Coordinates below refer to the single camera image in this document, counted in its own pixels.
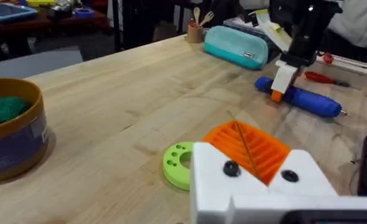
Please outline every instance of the tablet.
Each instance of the tablet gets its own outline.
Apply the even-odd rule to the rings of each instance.
[[[0,3],[0,22],[13,22],[36,15],[37,10],[26,6]]]

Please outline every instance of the green circular disc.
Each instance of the green circular disc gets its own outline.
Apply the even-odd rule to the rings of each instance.
[[[167,149],[163,158],[164,175],[176,187],[182,190],[190,188],[190,158],[193,142],[180,142]]]

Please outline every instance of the teal pencil case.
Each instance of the teal pencil case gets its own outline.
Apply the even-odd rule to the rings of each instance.
[[[207,32],[204,51],[251,70],[262,69],[268,60],[268,46],[264,40],[223,26]]]

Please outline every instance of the butcher block tabletop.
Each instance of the butcher block tabletop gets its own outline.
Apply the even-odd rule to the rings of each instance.
[[[272,102],[254,87],[261,76],[274,65],[250,71],[180,36],[28,78],[42,89],[50,144],[39,165],[0,183],[0,223],[189,224],[189,194],[166,181],[163,153],[232,115],[311,153],[340,195],[356,192],[367,86],[298,78],[350,114],[322,119]]]

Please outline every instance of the green object in bowl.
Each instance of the green object in bowl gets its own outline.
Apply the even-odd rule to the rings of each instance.
[[[0,97],[0,124],[18,117],[29,109],[29,105],[16,96]]]

